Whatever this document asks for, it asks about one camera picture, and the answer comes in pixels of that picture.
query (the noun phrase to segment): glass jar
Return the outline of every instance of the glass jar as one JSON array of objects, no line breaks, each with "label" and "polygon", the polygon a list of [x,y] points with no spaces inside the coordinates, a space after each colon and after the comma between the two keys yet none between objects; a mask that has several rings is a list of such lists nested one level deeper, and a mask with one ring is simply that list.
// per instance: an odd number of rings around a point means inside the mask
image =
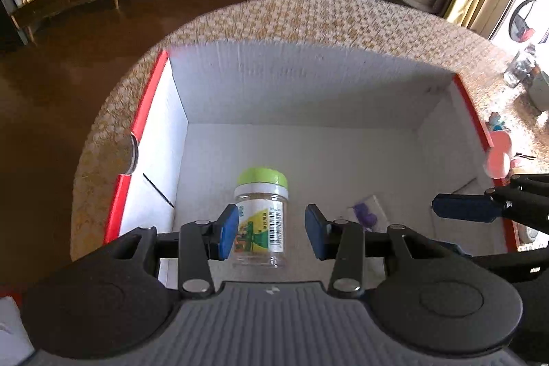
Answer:
[{"label": "glass jar", "polygon": [[238,178],[234,191],[238,232],[233,259],[240,264],[284,265],[284,227],[288,181],[275,169],[254,167]]},{"label": "glass jar", "polygon": [[509,63],[503,74],[503,79],[509,87],[517,87],[536,67],[535,52],[536,47],[530,44],[525,50],[520,50]]}]

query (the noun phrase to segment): glass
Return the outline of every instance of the glass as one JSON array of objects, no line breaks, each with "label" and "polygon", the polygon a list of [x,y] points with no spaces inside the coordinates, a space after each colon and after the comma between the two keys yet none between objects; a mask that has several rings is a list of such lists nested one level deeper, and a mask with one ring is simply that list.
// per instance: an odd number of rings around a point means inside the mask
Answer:
[{"label": "glass", "polygon": [[503,79],[509,87],[515,88],[524,81],[526,76],[536,67],[535,47],[529,45],[526,50],[520,50],[513,61],[507,66]]}]

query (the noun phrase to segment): cardboard box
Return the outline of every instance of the cardboard box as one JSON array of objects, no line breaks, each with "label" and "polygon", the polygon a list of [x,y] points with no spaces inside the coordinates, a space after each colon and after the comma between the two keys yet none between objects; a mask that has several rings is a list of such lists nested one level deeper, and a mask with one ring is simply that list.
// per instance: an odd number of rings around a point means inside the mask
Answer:
[{"label": "cardboard box", "polygon": [[[248,167],[271,166],[287,176],[287,265],[262,276],[231,259],[213,263],[216,285],[328,281],[331,263],[314,257],[305,207],[316,203],[333,220],[369,194],[389,222],[474,255],[506,251],[499,220],[487,225],[431,214],[439,192],[468,185],[483,193],[493,185],[482,169],[470,100],[440,67],[309,44],[174,47],[159,57],[132,132],[137,163],[119,177],[107,241],[137,226],[169,232],[216,220]],[[177,288],[176,259],[163,261],[159,278]]]}]

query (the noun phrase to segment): white jar rim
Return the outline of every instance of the white jar rim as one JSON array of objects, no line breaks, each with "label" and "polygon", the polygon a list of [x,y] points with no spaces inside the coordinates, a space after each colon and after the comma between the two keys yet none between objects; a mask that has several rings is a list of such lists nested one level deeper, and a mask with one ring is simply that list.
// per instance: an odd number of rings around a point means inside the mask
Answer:
[{"label": "white jar rim", "polygon": [[242,194],[253,194],[256,192],[262,192],[264,194],[277,194],[288,200],[288,190],[284,188],[284,186],[262,182],[245,183],[244,185],[237,186],[234,190],[234,197],[242,196]]}]

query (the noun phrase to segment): plastic jar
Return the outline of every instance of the plastic jar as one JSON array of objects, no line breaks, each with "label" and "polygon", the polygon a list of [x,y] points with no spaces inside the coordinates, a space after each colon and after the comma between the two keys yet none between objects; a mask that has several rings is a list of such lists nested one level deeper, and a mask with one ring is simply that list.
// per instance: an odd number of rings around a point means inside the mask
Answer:
[{"label": "plastic jar", "polygon": [[239,220],[234,259],[242,264],[281,267],[288,212],[286,176],[271,168],[249,168],[238,178],[234,200]]}]

